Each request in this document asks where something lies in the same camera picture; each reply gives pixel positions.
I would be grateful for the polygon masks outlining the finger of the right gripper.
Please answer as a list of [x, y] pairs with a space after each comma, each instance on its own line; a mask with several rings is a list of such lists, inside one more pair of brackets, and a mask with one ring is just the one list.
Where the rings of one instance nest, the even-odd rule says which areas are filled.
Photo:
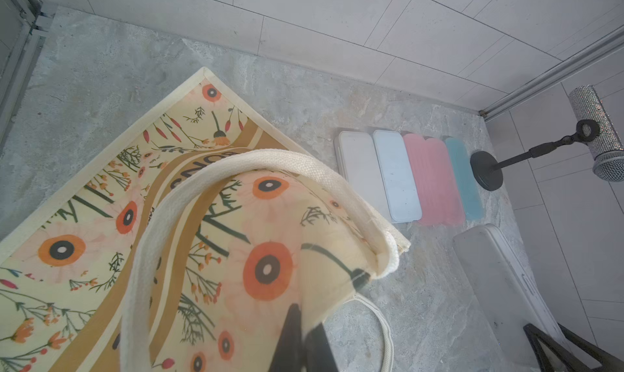
[[623, 360], [586, 341], [562, 324], [559, 326], [568, 341], [599, 362], [600, 366], [594, 368], [593, 371], [623, 371]]
[[528, 323], [523, 331], [541, 371], [580, 371], [580, 360], [541, 329]]

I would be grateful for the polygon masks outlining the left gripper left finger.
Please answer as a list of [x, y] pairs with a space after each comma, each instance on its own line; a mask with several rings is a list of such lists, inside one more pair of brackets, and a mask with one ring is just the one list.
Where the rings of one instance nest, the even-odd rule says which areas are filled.
[[300, 372], [303, 368], [302, 312], [290, 305], [272, 359], [274, 372]]

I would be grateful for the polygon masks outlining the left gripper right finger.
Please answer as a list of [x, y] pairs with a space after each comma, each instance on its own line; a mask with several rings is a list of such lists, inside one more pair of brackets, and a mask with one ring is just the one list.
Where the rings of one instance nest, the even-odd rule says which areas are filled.
[[326, 331], [322, 324], [305, 338], [305, 370], [307, 372], [338, 372]]

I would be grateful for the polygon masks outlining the floral canvas tote bag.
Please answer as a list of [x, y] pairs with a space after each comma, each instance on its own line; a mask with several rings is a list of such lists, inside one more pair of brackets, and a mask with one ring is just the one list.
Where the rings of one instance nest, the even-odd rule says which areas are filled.
[[201, 68], [1, 243], [4, 371], [273, 371], [410, 242]]

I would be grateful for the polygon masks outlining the pale mint pencil case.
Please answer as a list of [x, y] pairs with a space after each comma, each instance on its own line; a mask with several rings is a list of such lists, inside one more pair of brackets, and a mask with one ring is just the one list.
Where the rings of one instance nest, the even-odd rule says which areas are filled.
[[423, 210], [403, 137], [396, 131], [375, 130], [373, 141], [392, 221], [419, 221]]

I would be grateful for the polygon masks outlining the teal translucent pencil case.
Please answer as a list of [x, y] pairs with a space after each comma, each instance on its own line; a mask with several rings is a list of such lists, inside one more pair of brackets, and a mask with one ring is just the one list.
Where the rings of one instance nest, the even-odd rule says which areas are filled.
[[484, 207], [471, 169], [469, 153], [463, 142], [457, 138], [447, 137], [444, 143], [453, 167], [466, 220], [478, 221], [484, 217]]

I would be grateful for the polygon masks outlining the white glossy tin pencil case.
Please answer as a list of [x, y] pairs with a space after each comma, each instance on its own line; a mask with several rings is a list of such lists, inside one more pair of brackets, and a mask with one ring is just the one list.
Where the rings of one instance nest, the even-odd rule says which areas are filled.
[[334, 140], [340, 174], [359, 196], [391, 222], [380, 165], [370, 134], [341, 131]]

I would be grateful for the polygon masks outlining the pink translucent pencil case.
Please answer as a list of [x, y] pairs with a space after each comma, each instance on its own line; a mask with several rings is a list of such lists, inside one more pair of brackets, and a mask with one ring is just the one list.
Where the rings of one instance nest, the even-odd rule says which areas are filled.
[[426, 144], [432, 162], [432, 182], [438, 218], [440, 223], [458, 227], [466, 220], [466, 216], [448, 150], [441, 139], [429, 138]]

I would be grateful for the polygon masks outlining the glitter microphone on stand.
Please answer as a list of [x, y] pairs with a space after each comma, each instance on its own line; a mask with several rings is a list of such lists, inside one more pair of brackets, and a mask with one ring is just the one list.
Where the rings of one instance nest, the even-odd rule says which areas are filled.
[[592, 167], [594, 175], [610, 183], [622, 182], [623, 142], [596, 90], [591, 85], [580, 86], [568, 95], [568, 99], [577, 119], [573, 134], [563, 136], [557, 141], [539, 144], [518, 156], [500, 162], [488, 152], [473, 153], [470, 165], [477, 184], [487, 191], [496, 191], [504, 182], [502, 170], [505, 167], [544, 157], [561, 147], [576, 143], [589, 148], [594, 160]]

